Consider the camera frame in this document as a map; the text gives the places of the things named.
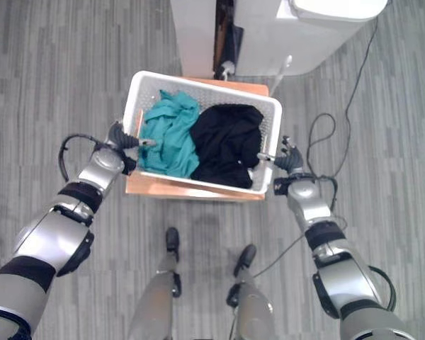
silver arm segment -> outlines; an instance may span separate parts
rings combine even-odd
[[[313,282],[324,311],[341,320],[341,339],[414,340],[403,322],[382,307],[381,289],[372,271],[335,223],[314,176],[303,171],[299,150],[288,144],[287,137],[283,144],[289,148],[287,155],[272,160],[287,171],[288,178],[277,178],[274,188],[276,194],[287,195],[312,250],[317,267]]]
[[[113,127],[117,135],[117,125]],[[127,145],[138,144],[129,137]],[[0,268],[0,340],[31,339],[53,278],[75,271],[90,254],[94,236],[89,225],[129,161],[119,141],[108,140],[97,149],[80,174],[19,233],[12,259]]]

laundry basket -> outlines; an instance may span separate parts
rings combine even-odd
[[[271,155],[276,154],[282,116],[282,106],[276,99],[147,71],[138,72],[132,78],[123,117],[123,127],[127,134],[137,134],[138,115],[141,112],[147,112],[160,100],[159,90],[165,90],[172,94],[178,91],[186,92],[189,96],[197,100],[200,105],[200,112],[213,105],[224,103],[255,106],[264,116],[260,124],[261,152]],[[268,161],[260,161],[251,171],[253,185],[250,189],[153,174],[146,171],[142,171],[141,174],[159,179],[170,179],[172,182],[196,184],[203,188],[218,188],[240,193],[262,194],[268,190],[268,185],[271,183],[273,172],[271,165]]]

black joint band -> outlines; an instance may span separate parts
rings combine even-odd
[[[68,183],[58,194],[71,196],[80,200],[87,204],[93,213],[98,211],[102,202],[102,195],[99,193],[98,189],[84,182]]]
[[[318,246],[336,239],[345,239],[344,233],[335,222],[315,223],[305,232],[305,238],[311,248],[314,250]]]
[[[3,319],[7,319],[9,321],[14,322],[15,324],[17,324],[19,326],[19,330],[17,332],[17,334],[15,336],[13,336],[11,339],[29,339],[31,340],[31,328],[30,325],[28,324],[27,321],[25,321],[24,319],[22,319],[21,317],[10,313],[10,312],[6,312],[4,310],[0,310],[0,317]]]
[[[55,276],[55,268],[29,256],[18,256],[0,268],[0,274],[11,274],[35,281],[47,293]]]
[[[377,302],[373,300],[368,300],[368,299],[357,300],[344,305],[340,309],[341,319],[345,320],[353,312],[356,312],[358,310],[363,310],[364,308],[378,308],[380,310],[384,309],[383,307],[381,307],[380,304],[378,304]]]

black cable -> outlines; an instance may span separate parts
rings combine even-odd
[[[257,274],[254,275],[254,278],[259,277],[261,274],[267,272],[269,269],[271,269],[277,262],[280,261],[280,259],[291,249],[293,248],[302,238],[304,237],[304,235],[300,235],[297,239],[295,239],[293,241],[292,244],[290,244],[284,251],[282,251],[280,253],[279,256],[277,256],[277,259],[275,259],[274,261],[271,262],[271,264],[269,266],[267,266],[265,269],[263,269],[262,271],[258,272]]]
[[[341,220],[341,221],[343,221],[344,222],[344,227],[341,229],[342,231],[344,231],[347,227],[348,227],[348,223],[347,223],[347,221],[345,220],[345,218],[344,217],[342,217],[342,216],[338,216],[338,215],[336,215],[335,216],[335,218],[338,218],[339,220]],[[300,235],[297,239],[295,239],[288,247],[286,247],[285,248],[285,250],[284,251],[282,251],[281,253],[280,253],[280,255],[278,255],[277,256],[277,258],[274,260],[274,261],[272,261],[271,262],[271,264],[269,264],[267,267],[265,267],[265,269],[263,269],[262,271],[259,271],[257,274],[255,274],[254,275],[254,278],[256,278],[256,277],[258,277],[258,276],[260,276],[261,274],[263,274],[263,273],[265,273],[265,272],[267,272],[269,269],[271,269],[277,262],[279,262],[280,261],[280,259],[282,258],[282,257],[284,257],[285,256],[285,254],[286,253],[288,253],[289,251],[290,251],[290,249],[291,248],[293,248],[302,238],[304,237],[304,234],[302,234],[302,235]]]
[[[86,140],[91,140],[92,142],[94,142],[95,146],[103,145],[103,146],[108,147],[108,145],[105,144],[105,143],[102,143],[102,141],[97,140],[95,137],[90,136],[90,135],[86,135],[84,133],[74,133],[72,135],[68,135],[67,137],[65,137],[63,139],[63,142],[60,145],[59,151],[58,151],[58,167],[59,167],[60,172],[62,173],[64,181],[66,181],[66,182],[69,181],[69,177],[68,177],[68,173],[66,171],[66,166],[64,165],[64,152],[66,150],[68,150],[68,148],[66,147],[66,144],[68,143],[68,141],[70,141],[73,138],[85,138]]]
[[[234,310],[233,310],[233,322],[232,322],[232,328],[230,329],[230,333],[228,336],[228,340],[232,340],[232,336],[233,336],[233,329],[234,329],[234,323],[236,322],[236,315],[234,314]]]
[[[341,161],[339,163],[339,166],[337,167],[336,171],[334,171],[332,173],[332,175],[324,175],[323,174],[323,175],[319,175],[318,176],[318,174],[313,169],[313,165],[312,165],[312,163],[310,161],[310,154],[311,154],[311,149],[312,149],[313,146],[317,145],[320,142],[323,142],[325,140],[328,140],[329,138],[331,138],[335,134],[335,131],[336,131],[336,121],[335,121],[335,118],[330,113],[320,113],[319,115],[317,115],[317,117],[315,117],[315,119],[313,120],[313,122],[312,122],[312,124],[310,126],[309,144],[308,144],[308,147],[307,147],[307,166],[308,166],[310,172],[312,173],[312,175],[316,179],[327,180],[327,181],[331,181],[332,182],[332,185],[334,186],[334,194],[333,194],[332,202],[331,202],[331,205],[330,205],[331,210],[334,210],[334,208],[335,208],[336,194],[337,194],[337,191],[338,191],[338,183],[335,181],[335,178],[337,177],[337,175],[341,171],[341,169],[342,169],[342,167],[343,167],[343,165],[344,165],[344,163],[346,161],[346,158],[348,156],[348,153],[349,153],[349,145],[350,145],[350,141],[351,141],[351,121],[349,120],[349,108],[351,107],[351,104],[353,103],[354,96],[356,95],[356,91],[357,91],[358,85],[359,85],[359,83],[361,81],[362,71],[363,71],[363,68],[364,68],[364,66],[365,66],[365,64],[367,62],[367,59],[368,59],[368,55],[369,55],[369,52],[370,52],[370,46],[371,46],[371,44],[373,42],[373,39],[375,38],[375,35],[376,35],[376,32],[377,31],[378,31],[378,17],[376,17],[376,19],[375,19],[375,27],[373,29],[373,33],[372,33],[372,35],[370,37],[370,40],[368,41],[367,48],[365,50],[365,55],[364,55],[364,58],[363,58],[361,67],[359,68],[359,71],[358,71],[358,75],[357,75],[357,78],[356,78],[356,83],[354,84],[353,91],[351,92],[351,96],[349,97],[348,103],[346,104],[346,107],[345,107],[344,115],[345,115],[345,121],[346,121],[347,130],[348,130],[348,134],[346,136],[346,146],[345,146],[345,151],[344,151],[343,157],[341,158]],[[332,120],[332,124],[333,124],[332,125],[332,130],[326,136],[321,137],[321,138],[319,138],[319,139],[317,139],[315,141],[312,141],[313,130],[315,128],[315,125],[317,124],[318,120],[320,118],[322,118],[322,117],[327,117],[327,118],[329,118],[329,119]]]
[[[395,306],[397,305],[397,292],[395,291],[395,287],[392,281],[382,269],[379,269],[378,267],[373,267],[373,266],[368,266],[368,268],[371,271],[374,271],[375,273],[378,273],[379,275],[381,275],[382,278],[384,278],[384,280],[388,283],[389,289],[390,289],[390,299],[389,299],[389,303],[387,304],[386,310],[393,312],[395,310]]]

